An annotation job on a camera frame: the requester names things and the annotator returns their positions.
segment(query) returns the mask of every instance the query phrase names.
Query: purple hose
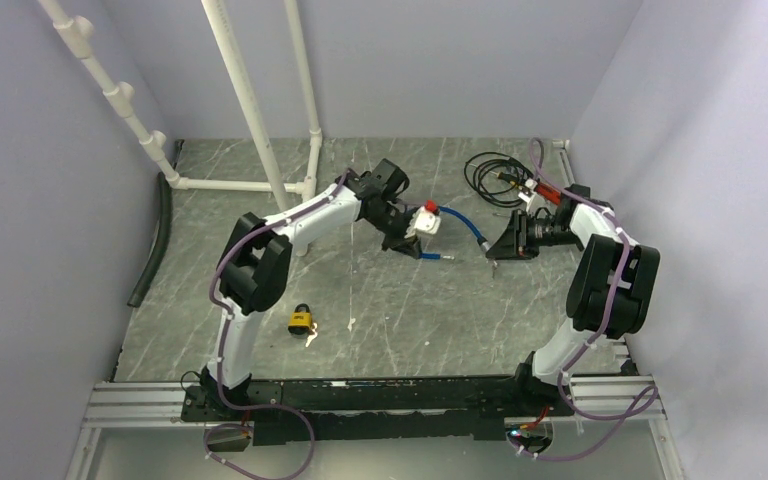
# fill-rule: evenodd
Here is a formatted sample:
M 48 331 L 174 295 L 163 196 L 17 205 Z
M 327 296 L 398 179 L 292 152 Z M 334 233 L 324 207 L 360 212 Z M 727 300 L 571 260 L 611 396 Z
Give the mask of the purple hose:
M 534 146 L 537 145 L 540 147 L 540 153 L 539 156 L 535 155 L 534 152 Z M 598 205 L 594 204 L 590 200 L 581 197 L 579 195 L 576 195 L 570 191 L 567 191 L 564 188 L 559 188 L 558 186 L 552 184 L 551 181 L 549 181 L 548 177 L 545 173 L 543 173 L 543 142 L 541 142 L 539 139 L 532 139 L 531 142 L 528 144 L 528 156 L 531 159 L 531 163 L 534 164 L 534 171 L 537 173 L 537 176 L 543 180 L 544 183 L 549 185 L 550 187 L 554 188 L 558 192 L 561 192 L 563 195 L 566 195 L 573 200 L 582 203 L 590 208 L 593 208 L 596 211 L 601 212 L 602 208 Z M 616 267 L 616 272 L 614 274 L 614 278 L 611 280 L 611 285 L 608 288 L 608 295 L 605 300 L 605 311 L 602 314 L 602 323 L 599 324 L 599 328 L 596 330 L 596 332 L 593 333 L 593 335 L 590 336 L 590 338 L 587 339 L 587 342 L 581 346 L 581 348 L 578 349 L 578 351 L 575 353 L 575 355 L 570 359 L 569 362 L 567 362 L 563 368 L 561 369 L 561 373 L 558 374 L 558 392 L 561 394 L 561 398 L 564 400 L 564 402 L 578 415 L 581 415 L 584 418 L 590 419 L 590 420 L 600 420 L 600 421 L 610 421 L 610 420 L 619 420 L 616 425 L 614 425 L 613 428 L 604 436 L 601 440 L 596 442 L 592 447 L 588 448 L 587 450 L 580 452 L 576 455 L 570 455 L 567 457 L 540 457 L 537 458 L 541 460 L 547 460 L 547 461 L 553 461 L 553 462 L 564 462 L 564 461 L 573 461 L 578 460 L 580 458 L 584 458 L 587 455 L 590 455 L 591 453 L 598 450 L 602 445 L 605 444 L 605 442 L 610 439 L 614 433 L 616 433 L 617 429 L 625 422 L 626 419 L 629 417 L 633 417 L 635 415 L 638 415 L 646 409 L 648 409 L 657 399 L 658 397 L 658 387 L 654 385 L 650 385 L 643 389 L 631 402 L 631 405 L 628 407 L 628 409 L 619 414 L 619 415 L 593 415 L 591 413 L 587 413 L 583 410 L 580 410 L 578 407 L 576 407 L 572 399 L 570 399 L 566 392 L 564 392 L 564 376 L 563 372 L 568 372 L 575 363 L 581 359 L 581 357 L 584 355 L 585 352 L 587 352 L 587 349 L 590 348 L 589 344 L 592 344 L 596 340 L 599 339 L 600 336 L 602 336 L 603 333 L 605 333 L 605 330 L 608 329 L 608 324 L 611 321 L 611 310 L 614 306 L 614 297 L 617 294 L 617 288 L 619 287 L 620 283 L 620 277 L 622 275 L 620 272 L 622 272 L 625 269 L 626 264 L 628 263 L 628 257 L 631 254 L 631 244 L 629 243 L 628 235 L 625 234 L 625 231 L 622 230 L 620 226 L 619 220 L 617 220 L 617 217 L 614 215 L 611 215 L 609 213 L 603 213 L 602 214 L 611 224 L 617 229 L 617 236 L 619 236 L 620 241 L 623 244 L 622 253 L 620 254 L 620 260 Z M 644 403 L 640 408 L 634 408 L 642 399 L 643 397 L 649 393 L 652 392 L 652 395 L 649 397 L 649 399 Z
M 290 215 L 288 217 L 289 221 L 293 221 L 299 217 L 303 217 L 304 215 L 307 215 L 308 213 L 328 204 L 331 202 L 331 200 L 340 192 L 340 190 L 343 189 L 343 184 L 346 182 L 346 177 L 348 177 L 349 171 L 346 170 L 343 172 L 343 175 L 340 177 L 340 179 L 337 181 L 337 187 L 334 188 L 334 191 L 331 192 L 331 195 L 329 197 L 324 197 L 320 201 L 303 208 L 302 210 L 299 210 L 298 212 Z M 228 253 L 225 254 L 224 257 L 222 257 L 222 260 L 219 261 L 219 266 L 216 267 L 216 272 L 213 274 L 213 278 L 210 280 L 210 292 L 208 293 L 208 296 L 210 297 L 210 301 L 214 304 L 220 306 L 222 309 L 225 310 L 228 317 L 230 317 L 233 314 L 233 309 L 230 305 L 223 302 L 216 296 L 216 285 L 219 283 L 219 277 L 222 275 L 222 271 L 225 270 L 225 267 L 228 265 L 228 263 L 231 261 L 231 258 L 237 254 L 237 252 L 240 251 L 240 249 L 243 248 L 245 244 L 250 242 L 253 238 L 257 237 L 258 235 L 261 235 L 265 232 L 268 232 L 276 227 L 279 227 L 283 222 L 286 220 L 282 220 L 279 223 L 272 223 L 269 225 L 264 225 L 260 228 L 257 228 L 251 232 L 249 232 L 246 236 L 244 236 L 242 239 L 240 239 L 239 242 L 234 244 L 233 247 L 231 247 L 230 250 L 228 250 Z M 221 463 L 222 465 L 225 465 L 226 467 L 234 470 L 237 473 L 241 473 L 249 478 L 253 478 L 254 480 L 292 480 L 293 478 L 298 477 L 301 475 L 301 473 L 310 465 L 311 460 L 313 460 L 313 451 L 314 451 L 314 432 L 313 432 L 313 426 L 310 424 L 310 420 L 307 419 L 307 417 L 304 416 L 302 412 L 299 410 L 289 407 L 287 405 L 234 405 L 231 403 L 230 400 L 228 400 L 227 397 L 225 397 L 225 392 L 222 388 L 222 358 L 225 355 L 225 343 L 228 339 L 228 331 L 231 327 L 231 321 L 230 318 L 226 317 L 225 321 L 222 325 L 222 333 L 219 336 L 219 348 L 217 349 L 217 369 L 216 369 L 216 384 L 218 386 L 218 392 L 219 392 L 219 398 L 222 400 L 222 403 L 225 404 L 226 407 L 230 408 L 231 410 L 237 410 L 237 411 L 250 411 L 250 410 L 283 410 L 285 412 L 292 413 L 293 415 L 299 417 L 302 422 L 305 424 L 305 427 L 307 428 L 307 432 L 310 435 L 310 449 L 307 452 L 307 457 L 305 458 L 304 462 L 302 462 L 302 465 L 296 470 L 295 472 L 287 475 L 286 477 L 280 477 L 275 479 L 270 479 L 267 477 L 261 477 L 259 475 L 255 475 L 254 473 L 249 472 L 248 470 L 243 469 L 242 467 L 238 466 L 237 464 L 233 462 L 229 462 L 225 460 L 224 458 L 220 457 L 219 455 L 213 453 L 210 451 L 210 447 L 208 445 L 208 441 L 210 440 L 210 436 L 220 430 L 230 430 L 230 429 L 240 429 L 243 428 L 242 425 L 238 424 L 231 424 L 231 423 L 223 423 L 221 425 L 217 425 L 204 434 L 204 451 L 207 454 L 207 457 L 213 459 L 214 461 Z

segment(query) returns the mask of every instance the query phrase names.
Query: purple cable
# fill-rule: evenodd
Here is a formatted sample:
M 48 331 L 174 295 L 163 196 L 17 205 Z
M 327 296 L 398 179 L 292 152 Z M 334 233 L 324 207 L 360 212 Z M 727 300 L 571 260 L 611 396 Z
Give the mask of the purple cable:
M 292 222 L 293 220 L 296 220 L 297 218 L 303 217 L 303 216 L 307 215 L 308 213 L 310 213 L 310 212 L 312 212 L 312 211 L 314 211 L 314 210 L 316 210 L 316 209 L 318 209 L 318 208 L 320 208 L 320 207 L 330 203 L 331 200 L 333 200 L 333 198 L 340 192 L 340 190 L 343 189 L 343 184 L 346 182 L 346 178 L 348 177 L 348 175 L 349 175 L 349 171 L 348 170 L 343 172 L 343 175 L 337 181 L 337 186 L 336 186 L 336 188 L 334 188 L 334 191 L 331 192 L 331 195 L 329 195 L 328 197 L 324 197 L 324 198 L 322 198 L 322 200 L 320 200 L 320 201 L 318 201 L 318 202 L 316 202 L 316 203 L 314 203 L 314 204 L 312 204 L 312 205 L 310 205 L 308 207 L 305 207 L 302 210 L 299 210 L 298 212 L 288 216 L 287 220 Z M 282 220 L 281 222 L 276 222 L 276 223 L 264 225 L 264 226 L 262 226 L 260 228 L 257 228 L 255 230 L 249 232 L 242 239 L 240 239 L 239 242 L 234 244 L 234 246 L 231 247 L 230 250 L 228 250 L 228 253 L 226 253 L 225 256 L 222 257 L 222 260 L 219 261 L 219 266 L 216 267 L 216 272 L 213 274 L 213 278 L 210 280 L 210 292 L 208 293 L 208 296 L 210 297 L 210 301 L 213 302 L 214 304 L 220 306 L 222 309 L 224 309 L 228 316 L 233 315 L 233 309 L 231 308 L 230 305 L 228 305 L 227 303 L 223 302 L 222 300 L 220 300 L 219 298 L 216 297 L 216 284 L 219 283 L 219 277 L 222 274 L 222 271 L 225 270 L 225 267 L 231 261 L 231 258 L 234 255 L 236 255 L 237 252 L 239 252 L 240 249 L 242 249 L 245 244 L 250 242 L 253 238 L 257 237 L 258 235 L 261 235 L 261 234 L 263 234 L 265 232 L 268 232 L 268 231 L 270 231 L 270 230 L 280 226 L 281 224 L 283 224 L 287 220 Z M 300 412 L 299 410 L 297 410 L 297 409 L 295 409 L 293 407 L 289 407 L 287 405 L 280 405 L 280 404 L 275 404 L 275 405 L 272 405 L 272 404 L 269 404 L 269 405 L 267 405 L 267 404 L 263 404 L 263 405 L 234 405 L 233 403 L 231 403 L 230 400 L 228 400 L 228 398 L 225 396 L 225 392 L 223 391 L 223 388 L 222 388 L 222 385 L 223 385 L 223 382 L 222 382 L 222 370 L 223 370 L 222 358 L 224 357 L 224 354 L 225 354 L 225 343 L 226 343 L 226 341 L 228 339 L 228 331 L 230 330 L 230 327 L 231 327 L 230 318 L 226 317 L 224 322 L 223 322 L 223 325 L 222 325 L 222 333 L 219 336 L 219 348 L 217 349 L 217 355 L 216 355 L 218 357 L 218 359 L 219 359 L 217 361 L 217 367 L 218 368 L 216 369 L 216 371 L 217 371 L 217 374 L 216 374 L 216 384 L 218 386 L 217 390 L 218 390 L 218 393 L 219 393 L 220 400 L 222 400 L 222 403 L 225 404 L 225 406 L 230 408 L 231 410 L 237 410 L 237 411 L 247 411 L 248 410 L 248 411 L 250 411 L 250 410 L 268 410 L 268 409 L 272 409 L 272 410 L 283 410 L 285 412 L 292 413 L 293 415 L 299 417 L 302 420 L 302 422 L 305 424 L 305 427 L 307 428 L 307 432 L 310 435 L 310 449 L 307 452 L 307 457 L 305 458 L 304 462 L 302 462 L 302 465 L 295 472 L 287 475 L 286 477 L 280 477 L 280 478 L 274 478 L 274 479 L 267 478 L 267 477 L 261 477 L 259 475 L 255 475 L 254 473 L 249 472 L 248 470 L 243 469 L 242 467 L 238 466 L 237 464 L 235 464 L 233 462 L 229 462 L 229 461 L 225 460 L 224 458 L 222 458 L 219 455 L 217 455 L 217 454 L 215 454 L 215 453 L 210 451 L 210 447 L 208 445 L 208 441 L 210 440 L 210 436 L 213 433 L 215 433 L 217 431 L 220 431 L 220 430 L 242 429 L 243 428 L 242 425 L 233 424 L 233 423 L 223 423 L 223 424 L 217 425 L 217 426 L 211 428 L 210 430 L 208 430 L 207 432 L 205 432 L 204 438 L 203 438 L 204 451 L 207 454 L 207 457 L 205 457 L 205 458 L 211 458 L 214 461 L 216 461 L 218 463 L 221 463 L 222 465 L 225 465 L 226 467 L 230 468 L 231 470 L 234 470 L 237 473 L 241 473 L 241 474 L 243 474 L 243 475 L 245 475 L 245 476 L 247 476 L 249 478 L 253 478 L 254 480 L 292 480 L 292 479 L 298 477 L 299 475 L 301 475 L 301 473 L 303 471 L 305 471 L 305 469 L 310 465 L 311 460 L 313 460 L 314 443 L 315 443 L 315 440 L 316 440 L 314 438 L 313 426 L 310 424 L 310 420 L 308 420 L 307 417 L 305 417 L 302 412 Z
M 534 146 L 537 145 L 540 147 L 540 154 L 539 157 L 535 156 L 534 153 Z M 537 173 L 537 176 L 543 180 L 547 185 L 554 188 L 558 192 L 562 193 L 563 195 L 566 195 L 573 200 L 582 203 L 597 212 L 602 212 L 602 208 L 598 205 L 594 204 L 590 200 L 576 195 L 565 188 L 560 188 L 556 185 L 554 185 L 551 181 L 549 181 L 549 178 L 546 176 L 545 173 L 543 173 L 543 157 L 544 157 L 544 151 L 543 151 L 543 142 L 541 142 L 539 139 L 532 139 L 528 144 L 528 156 L 531 159 L 531 163 L 534 164 L 534 171 Z M 608 324 L 611 321 L 611 310 L 614 306 L 614 297 L 617 294 L 617 288 L 619 287 L 620 283 L 620 277 L 622 276 L 620 272 L 622 272 L 625 269 L 626 263 L 628 262 L 628 257 L 631 254 L 631 244 L 629 243 L 628 235 L 625 234 L 625 232 L 622 230 L 620 226 L 619 220 L 617 220 L 617 217 L 614 215 L 611 215 L 609 213 L 603 212 L 602 215 L 614 226 L 614 228 L 617 229 L 617 236 L 620 238 L 620 241 L 623 244 L 622 253 L 620 254 L 620 260 L 619 263 L 617 263 L 617 267 L 615 269 L 614 278 L 611 280 L 611 285 L 608 288 L 608 295 L 605 300 L 605 311 L 602 314 L 602 323 L 599 324 L 599 328 L 596 330 L 596 332 L 593 333 L 593 335 L 590 336 L 590 338 L 587 339 L 587 342 L 581 346 L 581 348 L 578 349 L 578 351 L 575 353 L 575 355 L 570 359 L 569 362 L 567 362 L 561 369 L 561 373 L 558 374 L 558 392 L 561 394 L 561 398 L 564 400 L 564 402 L 578 415 L 581 415 L 584 418 L 590 419 L 590 420 L 599 420 L 599 421 L 610 421 L 610 420 L 619 420 L 616 425 L 614 425 L 613 428 L 611 428 L 608 433 L 602 437 L 601 440 L 596 442 L 592 447 L 588 448 L 587 450 L 580 452 L 576 455 L 571 455 L 568 457 L 537 457 L 539 459 L 547 460 L 547 461 L 553 461 L 553 462 L 564 462 L 564 461 L 573 461 L 578 460 L 580 458 L 584 458 L 587 455 L 590 455 L 591 453 L 598 450 L 602 445 L 605 444 L 605 442 L 610 439 L 614 433 L 616 433 L 617 429 L 625 422 L 626 419 L 633 417 L 635 415 L 638 415 L 646 409 L 648 409 L 657 399 L 658 397 L 658 387 L 654 385 L 650 385 L 646 388 L 644 388 L 636 397 L 634 397 L 634 400 L 631 402 L 631 405 L 626 409 L 625 412 L 619 414 L 619 415 L 593 415 L 590 413 L 587 413 L 583 410 L 580 410 L 578 407 L 573 404 L 572 399 L 570 399 L 566 392 L 564 392 L 564 376 L 563 372 L 568 372 L 573 365 L 575 365 L 578 360 L 581 359 L 581 357 L 584 355 L 585 352 L 590 348 L 589 345 L 595 342 L 597 339 L 599 339 L 600 336 L 602 336 L 603 333 L 605 333 L 605 330 L 608 329 Z M 635 409 L 634 407 L 643 399 L 643 397 L 649 393 L 652 392 L 652 395 L 649 397 L 649 399 L 644 403 L 640 408 Z

